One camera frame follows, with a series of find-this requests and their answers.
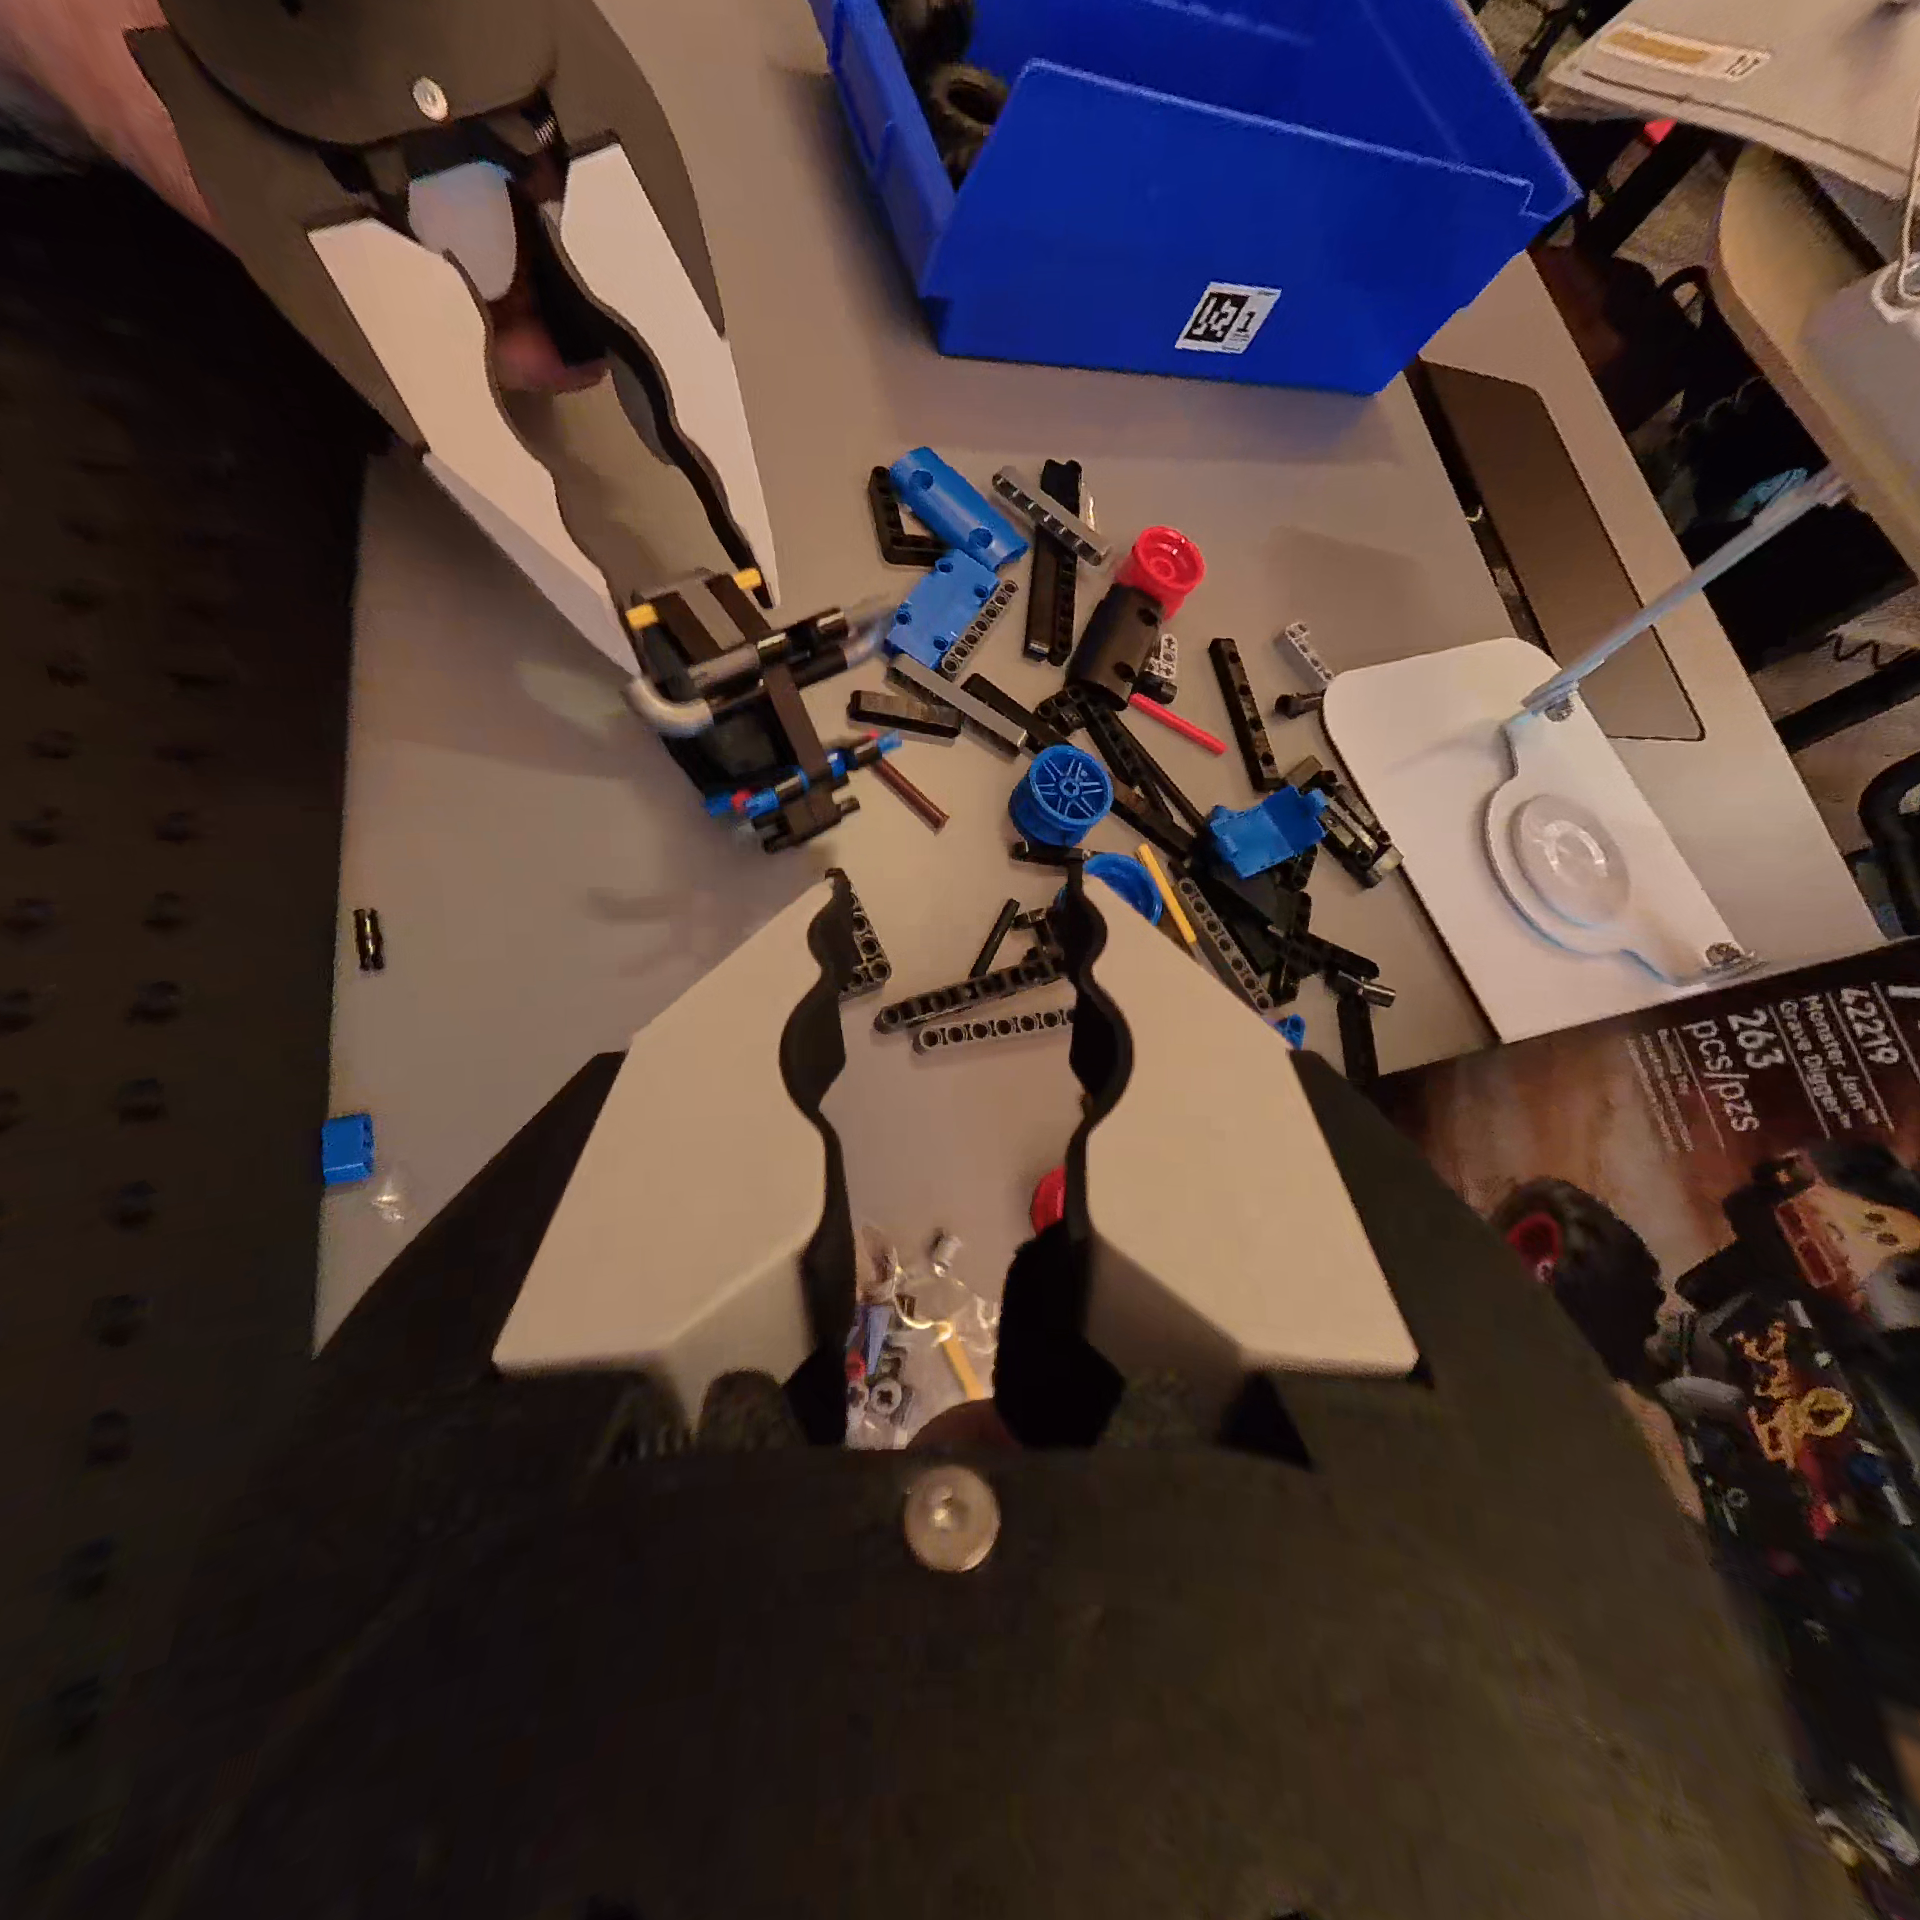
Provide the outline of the black dimpled mat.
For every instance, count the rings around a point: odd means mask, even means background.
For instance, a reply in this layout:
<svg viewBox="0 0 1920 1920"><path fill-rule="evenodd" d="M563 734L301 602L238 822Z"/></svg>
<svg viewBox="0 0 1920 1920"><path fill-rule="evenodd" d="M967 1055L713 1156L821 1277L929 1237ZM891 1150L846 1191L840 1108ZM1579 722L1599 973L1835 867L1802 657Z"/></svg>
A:
<svg viewBox="0 0 1920 1920"><path fill-rule="evenodd" d="M227 251L4 176L4 1915L311 1356L370 457Z"/></svg>

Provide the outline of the blue curved toy panel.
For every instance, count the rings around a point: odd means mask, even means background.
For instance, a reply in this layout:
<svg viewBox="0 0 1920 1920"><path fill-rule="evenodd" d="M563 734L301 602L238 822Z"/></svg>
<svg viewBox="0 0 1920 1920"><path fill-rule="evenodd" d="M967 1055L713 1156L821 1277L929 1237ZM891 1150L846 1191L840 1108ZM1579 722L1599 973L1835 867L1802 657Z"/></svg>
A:
<svg viewBox="0 0 1920 1920"><path fill-rule="evenodd" d="M881 645L926 670L943 670L951 649L970 633L1004 587L997 568L970 553L943 553L921 587L901 602Z"/></svg>
<svg viewBox="0 0 1920 1920"><path fill-rule="evenodd" d="M947 553L1000 571L1029 558L1029 536L1015 530L985 492L979 492L933 447L912 447L886 467L901 513L921 521Z"/></svg>

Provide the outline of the clear bag of small parts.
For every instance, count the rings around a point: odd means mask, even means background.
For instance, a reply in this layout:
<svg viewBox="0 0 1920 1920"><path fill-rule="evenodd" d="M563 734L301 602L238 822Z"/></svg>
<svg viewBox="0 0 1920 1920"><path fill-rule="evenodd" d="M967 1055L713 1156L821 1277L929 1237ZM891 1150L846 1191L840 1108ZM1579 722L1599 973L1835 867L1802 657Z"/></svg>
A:
<svg viewBox="0 0 1920 1920"><path fill-rule="evenodd" d="M994 1389L997 1294L974 1285L970 1250L957 1232L901 1239L875 1223L857 1227L857 1313L846 1343L846 1447L903 1451L961 1402L933 1326L954 1323Z"/></svg>

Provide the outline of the instruction booklet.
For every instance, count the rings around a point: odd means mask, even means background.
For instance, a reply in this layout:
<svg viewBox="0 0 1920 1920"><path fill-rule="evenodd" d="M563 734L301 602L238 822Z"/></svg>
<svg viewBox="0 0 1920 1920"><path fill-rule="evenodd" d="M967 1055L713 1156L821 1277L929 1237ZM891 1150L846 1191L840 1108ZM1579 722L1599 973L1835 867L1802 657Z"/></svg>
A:
<svg viewBox="0 0 1920 1920"><path fill-rule="evenodd" d="M1551 68L1543 110L1723 130L1899 202L1917 4L1629 4Z"/></svg>

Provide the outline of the blue spoked toy wheel rim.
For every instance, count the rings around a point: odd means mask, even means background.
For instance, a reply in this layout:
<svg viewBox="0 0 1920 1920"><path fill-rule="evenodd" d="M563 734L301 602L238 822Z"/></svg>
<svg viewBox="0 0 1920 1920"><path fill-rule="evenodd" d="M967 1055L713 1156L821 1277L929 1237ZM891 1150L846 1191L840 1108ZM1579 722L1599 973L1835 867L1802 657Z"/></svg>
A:
<svg viewBox="0 0 1920 1920"><path fill-rule="evenodd" d="M1111 820L1114 796L1114 776L1097 754L1051 744L1020 772L1009 820L1029 846L1070 853Z"/></svg>

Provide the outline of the blue toy fender piece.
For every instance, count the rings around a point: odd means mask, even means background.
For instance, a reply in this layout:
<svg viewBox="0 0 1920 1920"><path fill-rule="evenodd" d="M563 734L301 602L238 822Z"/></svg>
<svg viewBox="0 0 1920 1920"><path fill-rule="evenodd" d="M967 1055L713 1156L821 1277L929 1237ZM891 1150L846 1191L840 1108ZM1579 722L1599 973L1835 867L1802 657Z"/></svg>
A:
<svg viewBox="0 0 1920 1920"><path fill-rule="evenodd" d="M1256 807L1216 807L1207 815L1212 854L1234 877L1272 874L1328 841L1328 807L1328 793L1298 784L1273 787Z"/></svg>

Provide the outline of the pile of black toy beams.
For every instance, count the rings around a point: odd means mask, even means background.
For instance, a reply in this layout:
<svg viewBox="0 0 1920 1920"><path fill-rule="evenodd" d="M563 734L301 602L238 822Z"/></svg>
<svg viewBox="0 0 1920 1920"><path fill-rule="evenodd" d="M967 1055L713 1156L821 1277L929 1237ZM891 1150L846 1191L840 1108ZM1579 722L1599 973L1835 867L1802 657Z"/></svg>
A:
<svg viewBox="0 0 1920 1920"><path fill-rule="evenodd" d="M1079 465L1046 460L1030 487L1044 487L1097 530ZM1309 754L1284 766L1238 640L1207 642L1207 665L1234 730L1222 736L1224 760L1212 760L1130 708L1111 711L1070 689L1064 670L1079 633L1101 594L1120 584L1117 568L1134 547L1114 553L1106 571L1095 571L1040 536L994 491L985 497L1029 536L1029 558L997 571L1004 587L943 670L898 657L878 642L886 683L850 694L851 734L895 736L891 754L907 740L954 744L970 736L1009 754L1020 772L1051 744L1097 754L1117 787L1111 820L1070 853L1029 846L1009 820L1009 859L1070 877L1084 874L1084 859L1095 853L1137 854L1140 846L1154 846L1200 937L1200 952L1190 957L1278 1029L1289 1045L1309 1044L1309 1025L1294 1014L1294 1003L1309 983L1320 983L1334 1006L1347 1077L1355 1087L1374 1084L1374 1029L1396 1006L1396 995L1373 957L1317 932L1310 877L1332 859L1355 887L1386 883L1401 867L1386 825L1332 762ZM871 471L867 501L878 558L895 568L916 568L924 579L947 548L921 521L901 513L886 465ZM1182 676L1154 679L1142 665L1137 694L1178 711ZM1272 874L1234 877L1212 854L1207 815L1216 807L1256 807L1283 784L1332 796L1328 841Z"/></svg>

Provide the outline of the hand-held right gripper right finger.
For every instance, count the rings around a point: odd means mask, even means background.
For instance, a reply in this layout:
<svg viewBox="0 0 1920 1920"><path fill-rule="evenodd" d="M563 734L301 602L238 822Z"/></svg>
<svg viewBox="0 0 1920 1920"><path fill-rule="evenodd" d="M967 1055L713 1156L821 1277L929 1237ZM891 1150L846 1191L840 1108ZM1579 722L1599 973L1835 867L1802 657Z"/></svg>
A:
<svg viewBox="0 0 1920 1920"><path fill-rule="evenodd" d="M1054 907L1071 986L1064 1223L1004 1269L994 1409L1029 1451L1142 1425L1304 1451L1284 1379L1386 1379L1416 1338L1294 1045L1101 883Z"/></svg>

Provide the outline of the dark grey toy beam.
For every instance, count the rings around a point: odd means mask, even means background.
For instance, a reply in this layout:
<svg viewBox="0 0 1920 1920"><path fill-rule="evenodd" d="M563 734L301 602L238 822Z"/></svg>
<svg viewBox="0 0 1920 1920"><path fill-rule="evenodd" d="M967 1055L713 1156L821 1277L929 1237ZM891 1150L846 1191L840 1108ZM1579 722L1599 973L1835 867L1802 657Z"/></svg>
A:
<svg viewBox="0 0 1920 1920"><path fill-rule="evenodd" d="M1054 492L1044 487L1030 487L1025 471L997 467L994 471L994 492L1025 517L1040 536L1059 541L1064 553L1071 553L1079 563L1106 571L1114 563L1111 541L1071 510L1064 510Z"/></svg>

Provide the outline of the printed toy truck box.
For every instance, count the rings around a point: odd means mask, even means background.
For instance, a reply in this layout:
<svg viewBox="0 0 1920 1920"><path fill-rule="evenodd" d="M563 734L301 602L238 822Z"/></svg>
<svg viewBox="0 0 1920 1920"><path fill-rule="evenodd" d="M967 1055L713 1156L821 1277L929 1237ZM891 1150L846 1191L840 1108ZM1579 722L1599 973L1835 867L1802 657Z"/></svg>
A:
<svg viewBox="0 0 1920 1920"><path fill-rule="evenodd" d="M1825 1842L1917 1915L1917 937L1374 1104L1627 1385L1781 1675Z"/></svg>

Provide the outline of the blue storage bin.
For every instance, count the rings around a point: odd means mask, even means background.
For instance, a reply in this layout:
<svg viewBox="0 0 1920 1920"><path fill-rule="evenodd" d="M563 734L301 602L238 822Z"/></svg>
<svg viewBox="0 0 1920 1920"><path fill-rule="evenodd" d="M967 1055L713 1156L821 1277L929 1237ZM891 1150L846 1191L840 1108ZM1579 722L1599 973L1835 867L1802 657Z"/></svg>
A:
<svg viewBox="0 0 1920 1920"><path fill-rule="evenodd" d="M1578 197L1461 4L974 4L961 182L881 4L812 4L957 360L1374 395Z"/></svg>

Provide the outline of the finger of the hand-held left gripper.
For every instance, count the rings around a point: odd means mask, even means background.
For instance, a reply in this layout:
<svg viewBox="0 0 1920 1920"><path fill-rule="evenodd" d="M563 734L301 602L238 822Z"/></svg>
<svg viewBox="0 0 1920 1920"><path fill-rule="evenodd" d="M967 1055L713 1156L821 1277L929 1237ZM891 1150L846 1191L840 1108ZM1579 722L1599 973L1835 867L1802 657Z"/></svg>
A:
<svg viewBox="0 0 1920 1920"><path fill-rule="evenodd" d="M426 473L612 670L636 676L611 584L502 407L490 318L460 267L380 222L318 229L311 246L392 383Z"/></svg>
<svg viewBox="0 0 1920 1920"><path fill-rule="evenodd" d="M660 457L694 491L733 568L777 598L777 541L760 473L702 211L672 134L567 152L558 246L612 327Z"/></svg>

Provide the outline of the partly built toy chassis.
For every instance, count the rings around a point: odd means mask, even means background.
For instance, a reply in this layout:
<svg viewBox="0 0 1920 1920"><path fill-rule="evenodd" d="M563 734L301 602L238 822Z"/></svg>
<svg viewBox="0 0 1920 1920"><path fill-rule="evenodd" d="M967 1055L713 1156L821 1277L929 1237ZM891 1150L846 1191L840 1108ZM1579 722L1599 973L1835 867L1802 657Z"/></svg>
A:
<svg viewBox="0 0 1920 1920"><path fill-rule="evenodd" d="M802 694L867 657L895 605L821 614L760 608L729 584L659 592L660 624L629 633L629 708L665 740L712 820L751 830L763 853L792 853L861 810L851 780L895 736L821 740Z"/></svg>

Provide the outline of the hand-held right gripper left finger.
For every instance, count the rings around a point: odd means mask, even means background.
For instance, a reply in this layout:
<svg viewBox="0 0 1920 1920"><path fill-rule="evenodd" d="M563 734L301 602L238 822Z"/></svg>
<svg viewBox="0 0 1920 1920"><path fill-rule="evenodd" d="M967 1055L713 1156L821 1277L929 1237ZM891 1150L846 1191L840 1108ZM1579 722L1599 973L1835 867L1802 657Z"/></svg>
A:
<svg viewBox="0 0 1920 1920"><path fill-rule="evenodd" d="M699 1415L766 1374L850 1441L861 1244L846 1145L857 896L831 869L636 1040L497 1334L509 1379L638 1374Z"/></svg>

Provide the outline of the black toy cylinder piece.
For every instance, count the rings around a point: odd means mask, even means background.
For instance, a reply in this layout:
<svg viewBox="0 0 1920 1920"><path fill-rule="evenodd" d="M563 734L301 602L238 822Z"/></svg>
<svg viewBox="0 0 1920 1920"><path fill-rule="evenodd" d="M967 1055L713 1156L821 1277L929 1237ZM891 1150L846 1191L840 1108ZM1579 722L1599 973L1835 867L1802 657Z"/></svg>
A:
<svg viewBox="0 0 1920 1920"><path fill-rule="evenodd" d="M1114 584L1070 657L1064 683L1089 701L1125 711L1142 665L1157 653L1165 608L1140 587Z"/></svg>

